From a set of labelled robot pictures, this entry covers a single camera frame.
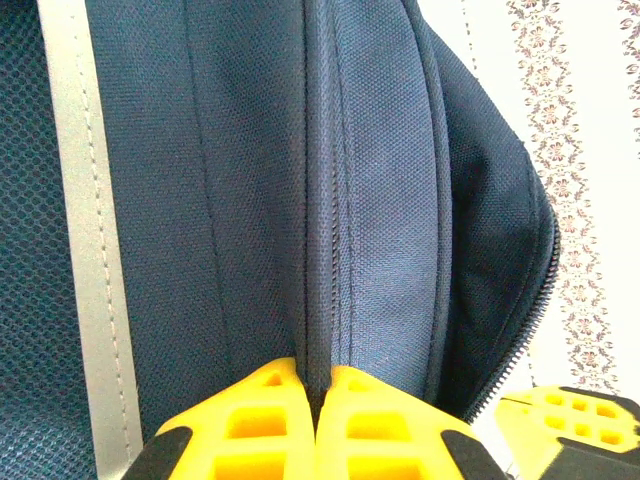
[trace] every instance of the seam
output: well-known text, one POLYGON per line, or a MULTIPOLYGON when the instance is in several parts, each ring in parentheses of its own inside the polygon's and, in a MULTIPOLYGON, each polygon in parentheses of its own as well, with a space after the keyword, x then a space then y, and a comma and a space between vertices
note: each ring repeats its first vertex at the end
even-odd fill
POLYGON ((198 141, 200 142, 200 151, 202 158, 202 172, 203 172, 203 183, 204 183, 204 195, 205 200, 207 202, 207 215, 209 217, 209 222, 211 224, 211 247, 213 250, 213 268, 216 272, 216 293, 218 294, 218 306, 220 307, 220 316, 222 318, 222 325, 225 332, 225 356, 227 360, 227 365, 229 369, 227 370, 227 379, 228 383, 233 383, 233 371, 234 365, 231 362, 231 351, 229 346, 229 326, 227 322, 227 315, 224 308, 224 302, 222 301, 222 268, 220 266, 220 254, 218 251, 218 244, 216 242, 216 234, 214 227, 214 216, 213 216, 213 207, 211 201, 211 195, 209 194, 209 169, 207 168, 207 158, 204 151, 204 138, 202 135, 202 119, 200 118, 200 111, 198 109, 198 103, 196 100, 196 78, 195 78, 195 69, 193 67, 193 52, 191 50, 191 37, 190 37, 190 29, 189 29, 189 20, 188 20, 188 9, 187 2, 182 2, 182 19, 184 21, 184 32, 185 32, 185 47, 187 49, 187 56, 189 58, 189 70, 191 77, 191 95, 193 98, 193 111, 195 114, 196 125, 198 127, 198 141))
POLYGON ((340 127, 342 129, 342 144, 343 144, 343 150, 344 150, 344 155, 345 155, 345 188, 346 188, 346 195, 347 195, 347 232, 348 232, 348 237, 349 237, 349 241, 348 241, 348 245, 349 245, 349 296, 351 298, 351 301, 349 302, 349 322, 348 322, 348 327, 349 327, 349 348, 348 348, 348 355, 349 355, 349 360, 348 360, 348 364, 349 365, 353 365, 353 322, 354 322, 354 318, 355 318, 355 308, 356 308, 356 301, 355 301, 355 281, 354 281, 354 227, 353 227, 353 202, 352 202, 352 185, 350 184, 350 181, 352 180, 352 176, 353 176, 353 165, 351 164, 351 162, 349 162, 349 156, 350 156, 350 148, 349 148, 349 132, 351 131, 351 127, 350 127, 350 122, 349 122, 349 118, 348 118, 348 114, 347 114, 347 109, 346 109, 346 99, 345 99, 345 95, 344 95, 344 90, 345 90, 345 79, 344 79, 344 73, 343 73, 343 69, 342 69, 342 64, 340 62, 340 49, 338 47, 338 28, 337 28, 337 13, 334 11, 334 9, 332 8, 330 10, 330 15, 331 15, 331 24, 333 27, 333 40, 334 40, 334 44, 335 44, 335 52, 336 52, 336 68, 338 70, 338 90, 339 90, 339 96, 340 96, 340 127))
MULTIPOLYGON (((413 18, 414 18, 413 12, 411 12, 411 13, 409 12, 409 9, 407 8, 405 0, 402 0, 400 3, 401 3, 402 8, 404 10, 404 13, 405 13, 405 16, 407 18, 407 21, 409 22, 409 25, 411 26, 411 32, 413 33, 413 38, 414 38, 414 41, 415 41, 415 44, 416 44, 416 49, 418 51, 418 56, 420 57, 420 66, 422 68, 422 74, 424 76, 424 88, 425 88, 425 91, 427 92, 427 98, 428 98, 428 101, 429 101, 429 111, 431 112, 431 114, 428 116, 428 120, 429 120, 429 122, 431 124, 431 131, 432 131, 432 134, 433 134, 433 147, 434 147, 435 155, 437 157, 437 155, 440 153, 438 151, 439 150, 439 147, 438 147, 439 140, 438 140, 438 136, 436 135, 436 123, 434 122, 434 118, 433 118, 434 117, 433 109, 435 108, 436 102, 433 101, 434 100, 434 95, 435 95, 433 93, 434 89, 429 88, 430 75, 428 74, 428 70, 427 70, 427 67, 425 65, 426 54, 425 54, 424 48, 422 46, 422 43, 420 41, 421 35, 418 32, 418 30, 416 28, 416 25, 414 24, 414 21, 413 21, 413 18)), ((433 53, 433 50, 432 50, 433 47, 431 45, 431 39, 429 37, 425 37, 423 43, 426 45, 425 48, 427 49, 427 51, 429 53, 431 53, 431 56, 433 57, 433 61, 435 62, 435 68, 437 69, 437 60, 436 60, 435 54, 433 53)), ((448 143, 447 143, 448 142, 448 135, 449 135, 448 130, 445 129, 444 133, 445 133, 445 137, 446 137, 446 139, 444 140, 445 144, 444 145, 440 145, 440 149, 446 150, 447 155, 448 155, 449 154, 449 146, 448 146, 448 143)), ((440 174, 442 172, 441 172, 440 162, 437 160, 437 158, 435 159, 435 167, 436 167, 436 177, 435 177, 436 185, 435 186, 436 186, 436 203, 437 203, 436 208, 437 208, 437 213, 438 213, 438 215, 437 215, 437 222, 438 222, 438 238, 437 238, 438 254, 437 254, 437 256, 438 256, 438 258, 437 258, 437 262, 436 262, 437 273, 436 273, 436 285, 435 285, 435 300, 433 302, 433 316, 432 316, 433 322, 432 322, 431 335, 430 335, 430 338, 429 338, 429 351, 428 351, 429 353, 428 353, 427 369, 426 369, 426 371, 427 371, 426 381, 427 382, 429 380, 431 380, 431 377, 432 377, 432 375, 431 375, 431 371, 432 371, 431 364, 433 363, 432 362, 433 348, 434 348, 436 336, 438 335, 438 333, 440 331, 439 327, 441 327, 441 325, 439 325, 438 323, 444 322, 444 324, 445 324, 444 325, 445 331, 443 332, 444 336, 445 336, 445 339, 446 339, 446 336, 448 335, 448 328, 449 328, 448 316, 447 316, 447 318, 442 318, 441 321, 438 322, 438 310, 441 310, 443 308, 442 307, 442 300, 440 299, 440 295, 442 293, 442 288, 446 288, 446 285, 443 284, 442 281, 441 281, 441 276, 444 275, 444 272, 443 272, 444 265, 443 265, 443 263, 446 264, 446 259, 444 259, 444 253, 443 253, 442 248, 441 248, 441 244, 443 242, 442 229, 443 229, 443 223, 444 223, 442 221, 443 220, 442 217, 444 216, 444 212, 442 211, 442 205, 440 204, 440 195, 441 195, 442 191, 440 189, 439 182, 440 182, 440 174)), ((451 212, 451 215, 452 215, 451 216, 451 229, 453 231, 453 212, 451 212)), ((450 288, 449 297, 451 298, 451 281, 450 281, 449 285, 450 285, 450 287, 449 287, 450 288)), ((437 385, 437 388, 439 388, 440 380, 437 382, 436 385, 437 385)), ((433 385, 430 386, 427 383, 425 383, 424 388, 423 388, 423 396, 422 396, 423 399, 426 398, 427 389, 428 388, 432 388, 432 387, 434 387, 434 386, 433 385)))
POLYGON ((122 366, 120 365, 120 349, 118 347, 118 334, 116 330, 116 311, 113 307, 113 294, 111 291, 111 272, 109 267, 109 260, 107 257, 107 240, 104 234, 104 220, 102 217, 102 200, 100 197, 100 177, 98 175, 98 164, 96 161, 95 148, 93 144, 93 129, 91 126, 91 112, 89 108, 89 96, 87 94, 87 81, 84 74, 81 59, 80 40, 78 38, 79 28, 75 15, 71 15, 71 21, 76 26, 76 31, 73 35, 73 39, 76 44, 76 68, 80 77, 80 86, 82 89, 82 110, 85 120, 85 127, 87 131, 87 147, 89 151, 89 158, 91 160, 91 172, 93 176, 93 185, 95 188, 95 201, 96 201, 96 220, 98 223, 98 231, 100 232, 100 253, 102 255, 102 266, 104 268, 105 275, 105 293, 107 300, 107 311, 109 313, 109 326, 111 327, 111 342, 113 343, 113 357, 116 366, 116 382, 118 384, 118 394, 120 396, 120 412, 122 414, 123 422, 123 434, 125 440, 125 451, 127 454, 127 460, 129 464, 132 462, 131 440, 129 435, 129 422, 127 419, 127 402, 124 396, 124 382, 122 380, 122 366))
MULTIPOLYGON (((303 266, 302 266, 302 298, 303 298, 303 307, 304 307, 304 321, 302 322, 302 326, 304 331, 302 332, 302 338, 304 340, 304 372, 303 379, 305 386, 308 385, 309 381, 309 143, 310 143, 310 133, 309 130, 311 128, 310 121, 310 113, 309 113, 309 26, 308 19, 310 12, 310 2, 303 2, 303 12, 302 12, 302 31, 303 31, 303 42, 304 42, 304 108, 305 108, 305 125, 304 125, 304 254, 303 254, 303 266)), ((296 342, 297 334, 294 330, 294 344, 296 342)), ((297 355, 297 345, 296 345, 296 363, 298 361, 297 355)))

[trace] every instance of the stitching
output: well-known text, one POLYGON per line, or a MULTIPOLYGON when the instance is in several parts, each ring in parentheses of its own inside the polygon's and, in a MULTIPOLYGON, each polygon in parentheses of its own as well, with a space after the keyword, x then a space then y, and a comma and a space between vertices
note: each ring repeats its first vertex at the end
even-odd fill
POLYGON ((467 29, 467 40, 469 43, 469 53, 471 53, 471 65, 473 66, 473 71, 477 76, 478 65, 476 61, 476 56, 473 51, 473 42, 471 41, 471 27, 469 27, 469 16, 467 14, 467 7, 465 0, 460 0, 460 6, 462 8, 462 16, 464 17, 464 25, 467 29))
POLYGON ((340 57, 340 47, 338 45, 338 14, 333 11, 333 9, 330 12, 331 15, 331 20, 332 20, 332 27, 333 27, 333 39, 334 39, 334 43, 335 43, 335 53, 336 53, 336 69, 338 71, 338 90, 339 90, 339 97, 340 97, 340 128, 342 130, 342 145, 343 145, 343 149, 344 149, 344 155, 345 155, 345 188, 346 188, 346 196, 347 196, 347 234, 348 234, 348 248, 349 248, 349 297, 351 299, 350 303, 349 303, 349 322, 348 322, 348 329, 349 329, 349 345, 348 345, 348 364, 349 365, 353 365, 353 324, 354 324, 354 319, 356 316, 356 301, 355 301, 355 294, 356 294, 356 286, 355 286, 355 280, 354 280, 354 251, 355 251, 355 235, 354 235, 354 229, 355 226, 353 225, 353 221, 354 221, 354 205, 353 205, 353 198, 352 195, 354 195, 354 188, 353 185, 350 184, 351 181, 353 181, 353 176, 354 176, 354 172, 353 172, 353 164, 352 162, 350 162, 350 157, 352 157, 352 150, 350 148, 350 140, 351 140, 351 122, 350 122, 350 118, 349 118, 349 114, 347 112, 347 99, 345 98, 345 78, 344 78, 344 72, 343 72, 343 67, 342 67, 342 62, 341 62, 341 57, 340 57))
POLYGON ((98 221, 98 230, 100 232, 100 250, 102 254, 102 265, 105 275, 105 289, 107 297, 107 311, 109 312, 109 325, 111 327, 111 341, 113 343, 113 357, 116 365, 116 381, 118 383, 118 393, 120 395, 120 412, 122 413, 123 433, 125 440, 125 451, 129 464, 132 462, 131 441, 129 436, 129 427, 127 419, 127 403, 124 398, 124 382, 122 380, 122 366, 120 365, 120 350, 118 348, 118 336, 116 332, 115 317, 116 312, 113 307, 113 294, 111 291, 111 273, 109 271, 109 261, 107 258, 107 241, 104 235, 104 220, 102 218, 102 202, 100 198, 100 179, 98 176, 98 164, 96 162, 95 148, 93 145, 93 129, 91 127, 91 114, 89 111, 89 97, 87 95, 87 82, 82 68, 80 40, 78 39, 79 25, 75 15, 71 15, 71 20, 76 25, 76 33, 73 38, 76 43, 76 67, 80 77, 80 85, 82 88, 82 105, 85 126, 87 128, 87 142, 89 148, 89 158, 91 159, 91 170, 93 176, 93 185, 95 187, 96 199, 96 216, 98 221))
POLYGON ((204 136, 202 131, 202 117, 200 115, 200 108, 197 100, 197 92, 198 88, 196 85, 196 73, 193 63, 193 49, 192 49, 192 39, 191 39, 191 29, 189 27, 189 10, 187 7, 187 2, 182 2, 182 20, 184 23, 184 31, 185 31, 185 45, 187 48, 187 56, 189 59, 189 70, 190 70, 190 78, 191 78, 191 98, 193 100, 193 111, 195 115, 196 125, 198 127, 198 141, 200 144, 200 157, 202 159, 202 181, 204 184, 204 196, 207 202, 207 215, 209 217, 209 222, 211 223, 211 249, 213 250, 213 267, 216 272, 216 282, 215 288, 216 293, 218 295, 218 306, 220 307, 220 316, 222 318, 222 325, 224 328, 225 334, 225 358, 228 366, 227 369, 227 383, 231 385, 234 382, 234 363, 233 363, 233 354, 231 352, 231 342, 230 342, 230 334, 229 334, 229 319, 227 318, 226 310, 225 310, 225 302, 223 301, 223 291, 224 291, 224 283, 222 281, 222 265, 220 261, 220 252, 218 250, 218 243, 216 237, 216 229, 215 229, 215 215, 213 211, 213 200, 212 195, 210 193, 211 189, 211 175, 209 175, 209 168, 207 167, 207 155, 205 152, 204 146, 204 136))

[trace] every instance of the black plastic edge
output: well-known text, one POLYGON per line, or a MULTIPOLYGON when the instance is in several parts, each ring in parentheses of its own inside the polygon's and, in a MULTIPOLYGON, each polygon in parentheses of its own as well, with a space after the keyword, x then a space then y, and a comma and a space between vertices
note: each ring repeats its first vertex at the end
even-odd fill
POLYGON ((558 442, 562 445, 562 450, 540 480, 640 479, 640 447, 625 453, 615 453, 566 438, 558 438, 558 442))
POLYGON ((192 435, 190 428, 177 427, 153 437, 122 480, 169 480, 192 435))
POLYGON ((464 480, 505 480, 507 477, 478 440, 456 430, 440 436, 464 480))

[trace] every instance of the blue mesh panel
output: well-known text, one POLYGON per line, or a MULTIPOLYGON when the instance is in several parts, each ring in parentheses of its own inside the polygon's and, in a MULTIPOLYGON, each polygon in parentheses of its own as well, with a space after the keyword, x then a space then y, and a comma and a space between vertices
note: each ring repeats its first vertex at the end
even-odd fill
POLYGON ((0 478, 95 477, 35 0, 0 2, 0 478))

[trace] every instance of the floral pattern stripe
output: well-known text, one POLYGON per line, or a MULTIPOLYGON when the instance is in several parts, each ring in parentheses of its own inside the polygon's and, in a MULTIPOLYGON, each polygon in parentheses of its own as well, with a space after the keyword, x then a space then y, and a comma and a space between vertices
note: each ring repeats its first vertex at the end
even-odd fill
POLYGON ((625 57, 629 57, 627 74, 630 77, 629 100, 633 100, 635 108, 631 112, 634 119, 636 142, 640 142, 640 2, 620 0, 618 11, 624 15, 620 21, 620 29, 627 37, 622 42, 625 57))
POLYGON ((562 234, 555 294, 561 305, 571 375, 577 387, 617 393, 580 127, 575 123, 570 65, 558 18, 561 4, 511 0, 507 8, 532 128, 530 150, 562 234))

